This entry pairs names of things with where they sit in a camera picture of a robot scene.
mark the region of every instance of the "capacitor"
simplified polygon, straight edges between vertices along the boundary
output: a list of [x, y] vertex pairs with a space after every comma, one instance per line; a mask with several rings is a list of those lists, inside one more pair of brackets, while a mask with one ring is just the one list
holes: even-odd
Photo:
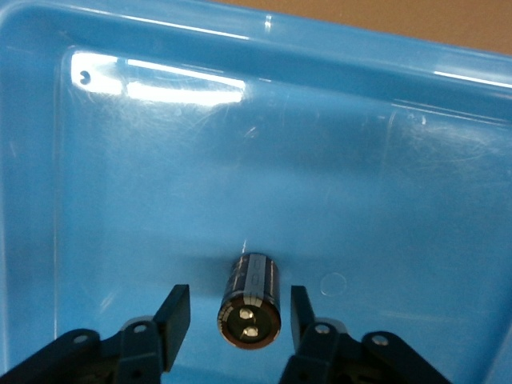
[[281, 330], [279, 271], [264, 254], [243, 254], [232, 267], [218, 312], [221, 335], [245, 350], [272, 343]]

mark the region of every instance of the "brown table surface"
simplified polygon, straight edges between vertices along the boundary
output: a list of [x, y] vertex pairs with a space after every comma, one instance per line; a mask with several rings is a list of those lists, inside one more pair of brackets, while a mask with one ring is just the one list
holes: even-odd
[[218, 0], [512, 55], [511, 0]]

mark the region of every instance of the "blue plastic bin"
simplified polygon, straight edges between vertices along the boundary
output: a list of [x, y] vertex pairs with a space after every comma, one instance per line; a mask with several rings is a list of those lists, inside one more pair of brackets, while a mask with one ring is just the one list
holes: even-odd
[[[276, 383], [290, 286], [456, 383], [512, 382], [512, 59], [207, 2], [0, 1], [0, 371], [189, 283], [163, 382]], [[282, 333], [217, 330], [263, 252]]]

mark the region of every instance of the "circular mark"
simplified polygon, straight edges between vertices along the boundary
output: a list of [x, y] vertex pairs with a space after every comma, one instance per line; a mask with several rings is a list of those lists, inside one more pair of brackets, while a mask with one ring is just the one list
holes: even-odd
[[320, 290], [325, 296], [339, 296], [346, 288], [346, 279], [343, 275], [333, 272], [326, 274], [320, 282]]
[[142, 372], [140, 370], [134, 370], [131, 373], [131, 378], [141, 378], [141, 377], [142, 377]]
[[75, 344], [80, 344], [81, 342], [84, 342], [85, 340], [87, 340], [89, 337], [86, 335], [86, 334], [81, 334], [79, 336], [77, 336], [76, 338], [73, 339], [73, 342]]
[[80, 79], [80, 84], [83, 84], [84, 86], [86, 86], [87, 84], [90, 83], [89, 72], [87, 72], [86, 70], [83, 70], [82, 72], [80, 72], [80, 76], [82, 76], [82, 78]]
[[317, 334], [328, 334], [330, 332], [330, 329], [325, 324], [318, 324], [314, 330], [317, 331]]
[[377, 344], [378, 346], [387, 346], [390, 342], [387, 338], [382, 336], [381, 334], [376, 334], [371, 338], [371, 341]]
[[147, 326], [145, 324], [139, 324], [138, 326], [135, 326], [134, 332], [136, 334], [140, 334], [141, 332], [144, 332], [147, 329]]

